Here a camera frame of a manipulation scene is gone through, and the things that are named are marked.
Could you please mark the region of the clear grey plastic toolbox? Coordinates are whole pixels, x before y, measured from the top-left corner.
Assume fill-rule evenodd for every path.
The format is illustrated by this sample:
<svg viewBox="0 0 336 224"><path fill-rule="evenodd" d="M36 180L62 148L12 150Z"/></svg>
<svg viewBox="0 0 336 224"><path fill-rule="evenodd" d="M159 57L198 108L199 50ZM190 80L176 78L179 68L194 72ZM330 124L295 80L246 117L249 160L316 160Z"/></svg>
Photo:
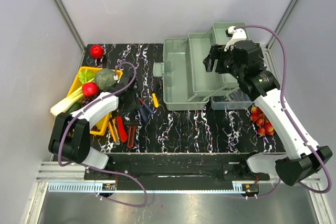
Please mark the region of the clear grey plastic toolbox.
<svg viewBox="0 0 336 224"><path fill-rule="evenodd" d="M154 63L153 76L163 80L163 101L169 111L202 110L207 103L213 110L251 106L233 76L206 72L203 64L212 45L227 44L225 31L230 26L231 23L213 23L205 33L164 41L163 61Z"/></svg>

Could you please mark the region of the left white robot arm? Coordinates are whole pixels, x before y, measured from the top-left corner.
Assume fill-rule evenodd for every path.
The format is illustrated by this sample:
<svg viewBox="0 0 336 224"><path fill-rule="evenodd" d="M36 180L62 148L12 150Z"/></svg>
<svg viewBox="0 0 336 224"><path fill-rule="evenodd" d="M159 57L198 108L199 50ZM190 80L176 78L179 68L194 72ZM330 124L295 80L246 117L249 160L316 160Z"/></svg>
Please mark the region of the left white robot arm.
<svg viewBox="0 0 336 224"><path fill-rule="evenodd" d="M114 167L109 164L109 157L91 147L90 130L106 114L121 108L124 103L120 99L134 86L135 80L136 75L122 76L114 87L101 92L83 108L56 116L48 149L57 156L60 166L81 164L96 168L101 179L112 177Z"/></svg>

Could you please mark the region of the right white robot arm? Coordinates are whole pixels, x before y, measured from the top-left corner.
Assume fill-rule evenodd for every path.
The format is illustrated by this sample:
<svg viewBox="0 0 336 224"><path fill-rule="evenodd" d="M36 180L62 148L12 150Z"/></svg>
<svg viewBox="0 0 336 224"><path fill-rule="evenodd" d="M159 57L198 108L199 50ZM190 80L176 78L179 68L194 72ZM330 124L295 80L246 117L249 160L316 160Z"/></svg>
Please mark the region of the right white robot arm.
<svg viewBox="0 0 336 224"><path fill-rule="evenodd" d="M246 26L213 28L215 42L203 60L206 72L229 74L241 91L257 105L270 122L285 148L284 155L255 153L239 166L239 174L250 180L257 173L277 175L286 185L326 169L332 157L328 146L321 146L305 130L285 100L285 83L279 83L261 58L260 44L247 38Z"/></svg>

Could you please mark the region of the blue screwdriver with red band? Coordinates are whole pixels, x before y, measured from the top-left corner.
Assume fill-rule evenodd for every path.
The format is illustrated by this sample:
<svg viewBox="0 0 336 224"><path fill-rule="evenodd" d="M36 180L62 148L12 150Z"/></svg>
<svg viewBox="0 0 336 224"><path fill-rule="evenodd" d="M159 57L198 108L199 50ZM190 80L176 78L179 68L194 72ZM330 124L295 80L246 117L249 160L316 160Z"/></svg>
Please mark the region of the blue screwdriver with red band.
<svg viewBox="0 0 336 224"><path fill-rule="evenodd" d="M154 114L153 110L142 99L140 99L140 102L149 114L151 115Z"/></svg>

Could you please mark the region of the red utility knife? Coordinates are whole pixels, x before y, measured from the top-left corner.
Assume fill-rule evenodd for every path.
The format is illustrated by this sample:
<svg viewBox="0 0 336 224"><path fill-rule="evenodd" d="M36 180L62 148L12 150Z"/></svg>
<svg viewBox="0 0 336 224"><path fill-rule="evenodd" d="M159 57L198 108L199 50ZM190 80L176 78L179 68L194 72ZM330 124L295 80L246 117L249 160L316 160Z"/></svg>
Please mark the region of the red utility knife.
<svg viewBox="0 0 336 224"><path fill-rule="evenodd" d="M116 123L117 123L117 130L118 130L118 133L119 133L120 141L122 143L125 143L128 140L128 134L125 131L124 124L123 124L123 119L122 119L121 116L117 116L115 118L115 120L116 120Z"/></svg>

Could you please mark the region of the red radish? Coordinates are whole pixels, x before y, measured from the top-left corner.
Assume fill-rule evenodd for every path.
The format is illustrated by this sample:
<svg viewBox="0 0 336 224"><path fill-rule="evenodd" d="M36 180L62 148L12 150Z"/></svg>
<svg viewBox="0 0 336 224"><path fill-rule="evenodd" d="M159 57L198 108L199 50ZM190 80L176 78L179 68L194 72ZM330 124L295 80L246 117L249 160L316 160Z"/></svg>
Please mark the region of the red radish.
<svg viewBox="0 0 336 224"><path fill-rule="evenodd" d="M82 85L82 93L85 97L91 97L99 93L99 88L94 82L88 82Z"/></svg>

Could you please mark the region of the yellow plastic tray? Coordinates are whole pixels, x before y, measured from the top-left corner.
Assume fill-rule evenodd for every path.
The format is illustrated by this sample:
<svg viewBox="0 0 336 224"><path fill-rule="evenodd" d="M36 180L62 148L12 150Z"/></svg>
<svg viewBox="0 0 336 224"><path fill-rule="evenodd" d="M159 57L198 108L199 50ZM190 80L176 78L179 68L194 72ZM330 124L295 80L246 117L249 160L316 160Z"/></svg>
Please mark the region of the yellow plastic tray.
<svg viewBox="0 0 336 224"><path fill-rule="evenodd" d="M85 98L84 95L79 95L79 92L82 91L82 77L84 76L89 76L93 78L98 71L100 71L102 68L97 68L97 67L80 67L74 81L72 82L72 85L70 87L70 90L68 91L67 97L71 97L73 93L76 94L76 100L75 103L81 103L82 100ZM106 114L104 117L100 119L90 130L90 134L95 135L95 136L104 136L106 129L108 127L108 122L111 117L111 112Z"/></svg>

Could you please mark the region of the dark red grape bunch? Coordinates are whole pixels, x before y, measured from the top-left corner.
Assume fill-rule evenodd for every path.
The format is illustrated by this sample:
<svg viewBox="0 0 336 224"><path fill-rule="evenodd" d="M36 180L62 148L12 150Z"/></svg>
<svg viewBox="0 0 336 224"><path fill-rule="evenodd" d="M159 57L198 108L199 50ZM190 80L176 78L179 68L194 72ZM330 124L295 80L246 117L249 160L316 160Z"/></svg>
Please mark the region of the dark red grape bunch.
<svg viewBox="0 0 336 224"><path fill-rule="evenodd" d="M95 96L91 96L91 97L83 97L83 99L81 100L81 106L84 107L86 105L88 105L90 102L92 102L96 97Z"/></svg>

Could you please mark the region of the green lettuce leaf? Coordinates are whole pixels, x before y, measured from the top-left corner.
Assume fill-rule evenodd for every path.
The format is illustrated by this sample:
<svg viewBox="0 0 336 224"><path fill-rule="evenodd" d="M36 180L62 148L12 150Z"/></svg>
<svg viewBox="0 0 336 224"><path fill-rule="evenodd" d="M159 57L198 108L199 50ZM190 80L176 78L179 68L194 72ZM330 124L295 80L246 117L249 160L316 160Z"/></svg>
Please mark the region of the green lettuce leaf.
<svg viewBox="0 0 336 224"><path fill-rule="evenodd" d="M78 73L78 79L82 84L88 83L88 82L92 82L94 80L95 77L95 73L85 69L85 70L80 70Z"/></svg>

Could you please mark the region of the white green leek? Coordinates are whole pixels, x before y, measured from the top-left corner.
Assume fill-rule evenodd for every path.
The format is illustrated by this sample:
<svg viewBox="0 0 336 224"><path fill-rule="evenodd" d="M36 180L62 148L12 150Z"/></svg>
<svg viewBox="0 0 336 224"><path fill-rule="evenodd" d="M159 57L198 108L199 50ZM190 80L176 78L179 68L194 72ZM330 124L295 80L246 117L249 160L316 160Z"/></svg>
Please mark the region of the white green leek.
<svg viewBox="0 0 336 224"><path fill-rule="evenodd" d="M73 104L84 97L82 86L83 84L79 80L75 80L68 92L68 95L52 106L50 113L56 117L61 112L68 111Z"/></svg>

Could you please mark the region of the red tomato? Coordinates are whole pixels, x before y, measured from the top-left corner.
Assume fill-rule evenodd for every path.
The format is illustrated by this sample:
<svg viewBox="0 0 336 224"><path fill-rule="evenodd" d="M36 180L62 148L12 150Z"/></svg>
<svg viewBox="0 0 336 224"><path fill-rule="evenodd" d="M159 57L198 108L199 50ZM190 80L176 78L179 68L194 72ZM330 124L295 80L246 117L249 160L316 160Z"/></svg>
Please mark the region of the red tomato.
<svg viewBox="0 0 336 224"><path fill-rule="evenodd" d="M101 45L93 45L90 48L90 55L95 59L100 59L104 55L104 49Z"/></svg>

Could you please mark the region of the red cherry bunch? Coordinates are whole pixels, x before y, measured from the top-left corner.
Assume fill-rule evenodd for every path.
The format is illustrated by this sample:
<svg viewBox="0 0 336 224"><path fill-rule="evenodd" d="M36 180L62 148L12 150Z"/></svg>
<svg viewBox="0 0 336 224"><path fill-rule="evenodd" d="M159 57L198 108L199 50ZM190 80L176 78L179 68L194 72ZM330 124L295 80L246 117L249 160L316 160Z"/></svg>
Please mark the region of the red cherry bunch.
<svg viewBox="0 0 336 224"><path fill-rule="evenodd" d="M260 107L252 106L250 113L250 120L253 125L257 126L257 133L259 136L274 135L275 129Z"/></svg>

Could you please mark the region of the yellow handled screwdriver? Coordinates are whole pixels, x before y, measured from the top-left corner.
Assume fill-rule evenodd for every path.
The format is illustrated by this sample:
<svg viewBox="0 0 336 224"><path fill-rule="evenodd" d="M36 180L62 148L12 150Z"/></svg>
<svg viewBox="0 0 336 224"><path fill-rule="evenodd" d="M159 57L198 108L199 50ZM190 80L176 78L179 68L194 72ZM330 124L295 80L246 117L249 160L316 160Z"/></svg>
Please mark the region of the yellow handled screwdriver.
<svg viewBox="0 0 336 224"><path fill-rule="evenodd" d="M152 93L152 100L153 100L154 107L158 108L159 107L159 101L158 101L155 93Z"/></svg>

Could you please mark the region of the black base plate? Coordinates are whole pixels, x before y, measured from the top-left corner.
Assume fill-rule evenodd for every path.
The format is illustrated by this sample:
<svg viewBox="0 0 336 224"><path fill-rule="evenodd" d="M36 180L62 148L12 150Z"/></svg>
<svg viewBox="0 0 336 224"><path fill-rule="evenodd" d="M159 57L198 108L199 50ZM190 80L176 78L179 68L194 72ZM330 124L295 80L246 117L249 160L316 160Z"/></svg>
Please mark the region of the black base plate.
<svg viewBox="0 0 336 224"><path fill-rule="evenodd" d="M234 181L268 182L269 175L253 174L244 161L247 154L234 153L112 153L108 169L136 178L147 191L233 188Z"/></svg>

